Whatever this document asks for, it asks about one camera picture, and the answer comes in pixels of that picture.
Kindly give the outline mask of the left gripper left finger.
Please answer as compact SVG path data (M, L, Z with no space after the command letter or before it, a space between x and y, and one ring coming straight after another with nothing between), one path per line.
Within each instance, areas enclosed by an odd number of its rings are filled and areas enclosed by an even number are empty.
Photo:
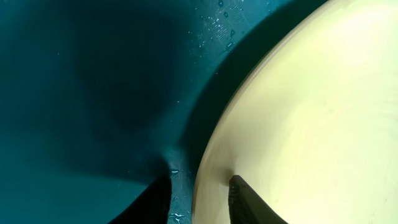
M171 178L162 175L109 224L167 224L171 198Z

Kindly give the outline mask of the yellow-green plate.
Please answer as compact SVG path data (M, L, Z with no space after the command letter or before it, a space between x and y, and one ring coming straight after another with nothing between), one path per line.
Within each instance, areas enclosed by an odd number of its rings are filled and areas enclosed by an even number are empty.
M192 223L234 186L273 223L397 222L397 1L327 1L254 68L202 157Z

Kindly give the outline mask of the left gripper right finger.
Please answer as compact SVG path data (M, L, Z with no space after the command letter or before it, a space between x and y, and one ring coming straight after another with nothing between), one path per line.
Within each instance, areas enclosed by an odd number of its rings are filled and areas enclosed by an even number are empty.
M240 175L229 180L228 207L231 224L287 224Z

